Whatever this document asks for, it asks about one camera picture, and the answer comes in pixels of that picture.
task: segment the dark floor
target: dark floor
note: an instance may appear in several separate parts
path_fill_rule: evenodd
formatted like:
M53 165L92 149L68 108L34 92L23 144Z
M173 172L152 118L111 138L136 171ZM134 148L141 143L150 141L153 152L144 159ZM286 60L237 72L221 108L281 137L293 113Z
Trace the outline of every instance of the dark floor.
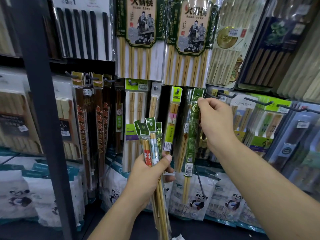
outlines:
M85 225L79 232L79 240L87 239L95 226L104 216L100 208L100 202L86 206ZM240 227L225 226L209 220L185 221L170 216L172 236L177 237L180 233L185 240L194 239L236 239L254 240L268 239L265 234L253 232ZM57 240L63 239L61 231L55 231L49 227L43 227L36 222L19 221L0 226L0 240ZM154 228L152 213L142 212L138 215L132 230L130 240L157 239L157 231Z

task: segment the person's right hand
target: person's right hand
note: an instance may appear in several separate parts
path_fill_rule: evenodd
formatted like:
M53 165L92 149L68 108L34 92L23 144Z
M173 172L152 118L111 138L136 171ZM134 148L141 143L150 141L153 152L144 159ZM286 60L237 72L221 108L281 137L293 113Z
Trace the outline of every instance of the person's right hand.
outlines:
M208 148L215 154L228 148L236 138L233 131L233 116L229 105L216 98L198 99L200 126L206 135Z

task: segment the hand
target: hand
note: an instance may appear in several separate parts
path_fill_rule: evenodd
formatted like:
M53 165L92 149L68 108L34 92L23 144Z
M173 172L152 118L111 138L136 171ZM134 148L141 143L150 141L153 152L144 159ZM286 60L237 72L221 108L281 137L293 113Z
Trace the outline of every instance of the hand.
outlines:
M216 98L198 99L200 126L207 137L208 148L216 154L238 141L233 131L233 116L229 105Z
M127 185L121 197L127 197L132 207L137 210L139 214L149 203L151 195L156 190L159 177L164 173L173 173L174 169L170 167L172 161L171 155L164 155L164 157L153 167L149 167L144 162L143 154L141 154L134 162L133 169ZM163 176L164 183L175 180L174 176Z

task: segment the forearm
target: forearm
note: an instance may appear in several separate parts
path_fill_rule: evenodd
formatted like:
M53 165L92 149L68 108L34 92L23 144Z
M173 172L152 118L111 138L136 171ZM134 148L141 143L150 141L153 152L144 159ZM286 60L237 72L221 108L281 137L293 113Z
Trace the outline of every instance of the forearm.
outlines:
M316 239L320 234L320 203L236 137L225 145L214 154L269 238Z
M127 240L138 215L130 199L121 195L105 214L88 240Z

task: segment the black metal post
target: black metal post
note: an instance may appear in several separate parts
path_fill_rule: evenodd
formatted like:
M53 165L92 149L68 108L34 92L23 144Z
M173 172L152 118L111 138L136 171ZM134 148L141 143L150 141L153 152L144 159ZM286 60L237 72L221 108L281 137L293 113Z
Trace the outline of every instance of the black metal post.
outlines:
M11 0L11 6L63 235L66 240L76 240L76 221L39 0Z

